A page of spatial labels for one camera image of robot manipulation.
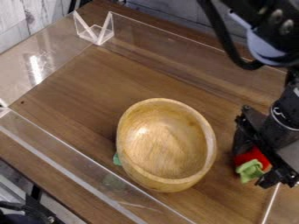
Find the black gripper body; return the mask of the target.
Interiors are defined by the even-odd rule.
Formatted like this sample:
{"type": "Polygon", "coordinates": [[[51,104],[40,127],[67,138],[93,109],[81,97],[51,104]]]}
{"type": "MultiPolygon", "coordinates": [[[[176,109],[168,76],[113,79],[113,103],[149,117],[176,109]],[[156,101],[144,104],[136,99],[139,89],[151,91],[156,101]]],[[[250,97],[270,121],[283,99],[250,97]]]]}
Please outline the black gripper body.
{"type": "Polygon", "coordinates": [[[275,168],[299,171],[299,109],[275,104],[266,115],[244,106],[235,122],[271,163],[266,172],[275,168]]]}

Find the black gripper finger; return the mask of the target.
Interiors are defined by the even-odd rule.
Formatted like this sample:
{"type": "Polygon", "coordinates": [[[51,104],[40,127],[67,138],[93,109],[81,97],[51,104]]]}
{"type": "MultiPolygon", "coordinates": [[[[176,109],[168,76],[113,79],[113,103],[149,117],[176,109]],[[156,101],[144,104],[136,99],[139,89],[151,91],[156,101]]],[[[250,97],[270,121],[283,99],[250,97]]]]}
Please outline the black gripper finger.
{"type": "Polygon", "coordinates": [[[246,154],[254,146],[252,137],[242,128],[236,128],[232,141],[232,156],[236,157],[246,154]]]}
{"type": "Polygon", "coordinates": [[[299,185],[299,171],[288,168],[275,168],[267,172],[255,171],[256,186],[267,189],[278,184],[294,188],[299,185]]]}

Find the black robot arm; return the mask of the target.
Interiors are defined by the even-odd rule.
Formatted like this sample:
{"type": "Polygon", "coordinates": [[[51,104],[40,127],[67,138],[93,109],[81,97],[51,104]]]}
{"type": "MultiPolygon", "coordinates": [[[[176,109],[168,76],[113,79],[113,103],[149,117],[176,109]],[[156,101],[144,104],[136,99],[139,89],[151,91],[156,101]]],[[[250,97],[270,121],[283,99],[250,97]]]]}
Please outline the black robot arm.
{"type": "Polygon", "coordinates": [[[211,0],[196,0],[223,50],[233,64],[255,71],[263,66],[287,70],[284,91],[263,114],[248,105],[236,116],[232,142],[235,169],[243,181],[267,189],[299,185],[299,0],[220,0],[247,30],[254,57],[244,61],[211,0]]]}

